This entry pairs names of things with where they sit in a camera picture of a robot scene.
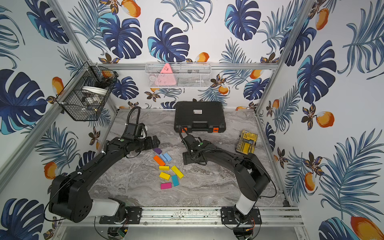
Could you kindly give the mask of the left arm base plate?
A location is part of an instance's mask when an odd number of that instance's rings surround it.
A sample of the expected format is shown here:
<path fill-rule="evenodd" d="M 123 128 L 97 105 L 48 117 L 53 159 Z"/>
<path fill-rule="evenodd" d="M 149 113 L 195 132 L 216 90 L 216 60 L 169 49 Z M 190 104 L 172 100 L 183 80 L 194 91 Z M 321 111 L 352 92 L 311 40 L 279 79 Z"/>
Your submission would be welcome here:
<path fill-rule="evenodd" d="M 99 220 L 101 225 L 138 225 L 142 218 L 143 209 L 141 207 L 126 207 L 118 210 L 112 217 L 102 216 Z"/>

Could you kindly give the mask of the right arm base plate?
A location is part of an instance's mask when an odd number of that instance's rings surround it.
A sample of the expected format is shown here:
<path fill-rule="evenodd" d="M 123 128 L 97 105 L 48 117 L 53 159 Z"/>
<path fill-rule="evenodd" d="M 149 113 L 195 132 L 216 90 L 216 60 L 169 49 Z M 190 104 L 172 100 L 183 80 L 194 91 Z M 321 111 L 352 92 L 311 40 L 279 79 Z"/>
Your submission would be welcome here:
<path fill-rule="evenodd" d="M 236 207 L 222 207 L 220 210 L 223 225 L 261 225 L 262 219 L 259 209 L 253 208 L 247 215 L 242 214 Z"/>

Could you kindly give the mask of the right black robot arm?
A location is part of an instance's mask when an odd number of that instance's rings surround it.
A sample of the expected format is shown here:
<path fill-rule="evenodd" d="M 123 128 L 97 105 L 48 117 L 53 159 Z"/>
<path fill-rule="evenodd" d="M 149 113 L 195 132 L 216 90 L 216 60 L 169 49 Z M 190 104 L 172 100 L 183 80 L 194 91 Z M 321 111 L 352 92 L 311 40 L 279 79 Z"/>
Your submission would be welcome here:
<path fill-rule="evenodd" d="M 235 211 L 240 216 L 248 216 L 271 182 L 270 175 L 258 157 L 254 154 L 231 153 L 192 135 L 181 137 L 181 139 L 187 149 L 183 153 L 185 165 L 212 162 L 235 175 L 241 192 L 235 204 Z"/>

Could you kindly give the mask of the teal block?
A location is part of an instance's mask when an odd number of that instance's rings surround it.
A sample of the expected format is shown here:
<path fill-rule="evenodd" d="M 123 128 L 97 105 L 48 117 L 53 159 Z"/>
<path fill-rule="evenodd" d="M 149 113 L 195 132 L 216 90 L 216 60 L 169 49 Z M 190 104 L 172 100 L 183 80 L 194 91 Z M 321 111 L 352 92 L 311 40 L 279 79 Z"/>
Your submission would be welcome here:
<path fill-rule="evenodd" d="M 172 183 L 173 183 L 174 187 L 177 187 L 180 185 L 178 176 L 174 175 L 171 177 L 171 179 L 172 179 Z"/>

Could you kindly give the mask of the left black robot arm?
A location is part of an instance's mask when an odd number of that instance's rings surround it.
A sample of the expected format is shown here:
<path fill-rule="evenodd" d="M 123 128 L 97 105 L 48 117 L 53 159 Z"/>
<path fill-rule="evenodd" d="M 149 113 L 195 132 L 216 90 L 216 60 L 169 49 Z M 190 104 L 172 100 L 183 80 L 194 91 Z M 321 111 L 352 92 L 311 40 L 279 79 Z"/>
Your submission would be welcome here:
<path fill-rule="evenodd" d="M 100 201 L 90 197 L 89 190 L 111 166 L 129 153 L 152 150 L 158 148 L 160 143 L 157 136 L 136 140 L 116 137 L 107 141 L 103 151 L 83 167 L 53 180 L 47 204 L 49 212 L 74 223 L 95 216 L 117 216 L 123 220 L 126 214 L 124 203 L 107 199 L 106 203 L 112 205 L 108 210 L 107 207 L 100 206 Z"/>

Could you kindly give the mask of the long yellow block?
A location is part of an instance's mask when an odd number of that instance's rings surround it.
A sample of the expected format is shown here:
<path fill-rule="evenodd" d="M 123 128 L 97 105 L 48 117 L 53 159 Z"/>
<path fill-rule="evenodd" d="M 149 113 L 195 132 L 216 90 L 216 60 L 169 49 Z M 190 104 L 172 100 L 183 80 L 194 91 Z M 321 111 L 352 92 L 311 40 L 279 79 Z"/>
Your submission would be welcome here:
<path fill-rule="evenodd" d="M 176 166 L 172 166 L 171 170 L 176 174 L 178 178 L 182 179 L 184 177 L 184 174 Z"/>

